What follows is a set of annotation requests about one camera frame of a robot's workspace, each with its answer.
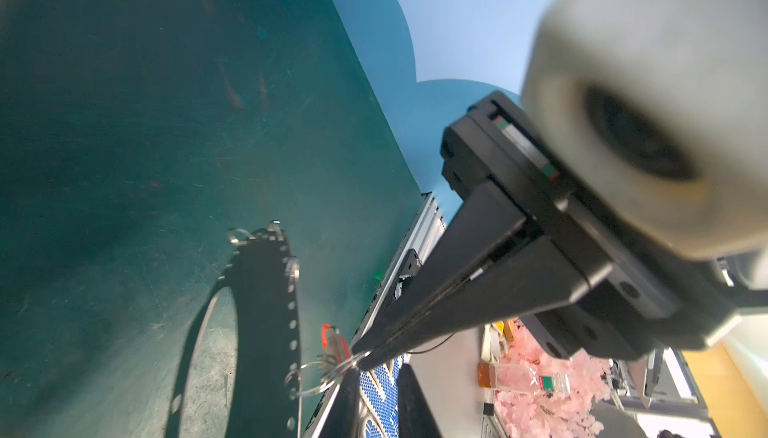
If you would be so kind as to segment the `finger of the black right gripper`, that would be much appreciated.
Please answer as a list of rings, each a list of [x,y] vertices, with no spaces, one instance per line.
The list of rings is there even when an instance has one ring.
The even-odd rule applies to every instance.
[[[448,323],[438,306],[456,295],[457,289],[524,222],[525,215],[496,183],[478,185],[438,240],[413,284],[378,317],[353,351],[399,354],[454,330],[456,327]]]
[[[356,344],[361,370],[443,335],[572,304],[590,290],[588,281],[544,236],[450,292],[430,288],[426,272],[423,268],[412,288]]]

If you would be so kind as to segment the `small silver keyring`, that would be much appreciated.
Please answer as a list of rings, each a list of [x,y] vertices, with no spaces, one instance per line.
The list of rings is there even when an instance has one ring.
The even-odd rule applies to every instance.
[[[254,236],[243,228],[232,228],[227,232],[227,239],[235,246],[242,246],[253,238]]]

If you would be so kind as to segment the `grey perforated metal ring plate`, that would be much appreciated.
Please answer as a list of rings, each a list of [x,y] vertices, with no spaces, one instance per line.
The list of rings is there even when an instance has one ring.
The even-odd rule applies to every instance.
[[[233,244],[229,262],[190,325],[171,394],[167,437],[182,434],[183,407],[192,392],[190,371],[199,355],[203,330],[225,289],[233,295],[238,328],[233,400],[225,436],[301,434],[301,400],[291,400],[284,384],[289,366],[301,363],[299,261],[292,255],[279,221],[250,233],[254,238],[246,244]]]

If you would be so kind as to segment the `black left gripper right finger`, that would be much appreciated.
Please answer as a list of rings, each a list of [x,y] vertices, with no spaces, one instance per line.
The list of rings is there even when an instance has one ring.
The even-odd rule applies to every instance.
[[[441,438],[442,434],[419,385],[413,367],[402,365],[397,379],[400,438]]]

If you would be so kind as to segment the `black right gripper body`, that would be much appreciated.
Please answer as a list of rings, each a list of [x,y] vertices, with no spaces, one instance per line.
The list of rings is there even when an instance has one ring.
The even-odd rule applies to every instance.
[[[572,304],[520,316],[555,357],[583,350],[636,360],[661,347],[703,350],[738,324],[734,292],[714,263],[675,258],[622,226],[551,164],[523,131],[523,118],[495,92],[444,131],[443,173],[463,203],[492,181],[525,215],[514,236],[465,282],[549,238],[590,286]]]

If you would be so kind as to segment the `red key tag with keyring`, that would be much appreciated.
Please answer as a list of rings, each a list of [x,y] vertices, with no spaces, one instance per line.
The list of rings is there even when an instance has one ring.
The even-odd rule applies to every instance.
[[[358,369],[362,359],[371,354],[370,351],[353,353],[340,329],[330,324],[321,328],[321,344],[322,353],[315,359],[289,366],[284,384],[291,400],[325,393],[339,384],[348,372]],[[303,383],[303,375],[307,370],[318,378],[316,384]]]

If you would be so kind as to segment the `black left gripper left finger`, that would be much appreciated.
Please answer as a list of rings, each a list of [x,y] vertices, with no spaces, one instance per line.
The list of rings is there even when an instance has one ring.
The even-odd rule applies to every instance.
[[[360,370],[354,368],[344,375],[319,437],[358,438],[362,423],[359,407]]]

